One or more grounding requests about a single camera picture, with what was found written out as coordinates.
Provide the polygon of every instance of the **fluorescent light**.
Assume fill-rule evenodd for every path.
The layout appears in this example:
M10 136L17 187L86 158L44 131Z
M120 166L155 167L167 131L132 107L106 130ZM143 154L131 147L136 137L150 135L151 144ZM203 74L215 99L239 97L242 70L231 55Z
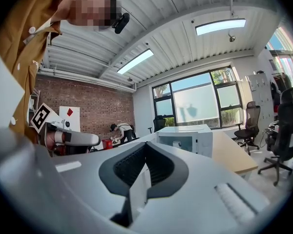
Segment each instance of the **fluorescent light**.
M222 30L222 29L232 29L232 28L241 28L244 27L246 20L245 19L231 19L223 21L215 21L207 24L203 24L195 27L196 34L203 35L209 32Z
M138 65L140 62L144 61L145 59L148 59L149 57L153 56L153 52L150 49L145 50L140 55L132 59L130 62L128 62L125 66L123 66L117 73L124 74L129 69L133 68L134 66Z

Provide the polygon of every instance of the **security camera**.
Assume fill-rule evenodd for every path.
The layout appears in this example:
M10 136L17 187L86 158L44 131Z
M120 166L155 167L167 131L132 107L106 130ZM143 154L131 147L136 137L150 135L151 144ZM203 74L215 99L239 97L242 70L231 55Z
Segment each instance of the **security camera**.
M235 41L235 36L230 36L229 42L234 42Z

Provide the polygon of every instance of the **black office chair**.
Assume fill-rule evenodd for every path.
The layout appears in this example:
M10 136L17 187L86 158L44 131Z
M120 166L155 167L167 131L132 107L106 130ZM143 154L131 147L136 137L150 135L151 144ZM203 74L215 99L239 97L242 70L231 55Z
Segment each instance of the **black office chair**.
M281 104L278 108L279 131L275 144L271 147L275 156L264 159L264 162L268 161L271 165L261 168L257 172L260 174L261 171L274 167L277 172L277 181L273 183L274 186L279 182L280 167L289 171L289 175L292 173L290 167L282 164L284 161L293 158L293 101L284 100L285 98L291 100L291 96L293 96L292 88L285 90L281 95Z
M254 144L254 138L259 133L259 129L257 126L259 114L260 114L260 106L256 106L255 101L249 102L246 108L247 120L245 124L245 129L241 129L240 127L241 123L237 124L239 126L239 131L236 131L234 133L235 136L237 136L238 138L242 138L244 140L243 143L238 142L238 144L241 144L241 147L246 146L249 155L251 155L249 146L255 146L257 147L257 149L259 149L259 147Z
M153 123L154 123L154 132L157 132L165 127L166 119L163 118L162 115L158 115L153 120Z

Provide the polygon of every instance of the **white board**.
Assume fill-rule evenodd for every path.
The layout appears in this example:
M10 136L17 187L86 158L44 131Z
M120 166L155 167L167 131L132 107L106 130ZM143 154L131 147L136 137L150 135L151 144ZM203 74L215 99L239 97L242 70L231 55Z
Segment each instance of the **white board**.
M75 132L80 132L80 108L79 107L60 107L59 115L62 119L66 119L70 123L70 129Z

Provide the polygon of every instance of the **white box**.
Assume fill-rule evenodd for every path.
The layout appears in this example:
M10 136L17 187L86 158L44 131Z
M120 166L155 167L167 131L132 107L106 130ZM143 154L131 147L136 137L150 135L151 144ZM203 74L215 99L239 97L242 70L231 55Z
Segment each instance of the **white box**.
M157 142L172 146L180 141L180 149L201 154L212 155L213 134L208 125L165 127L157 132Z

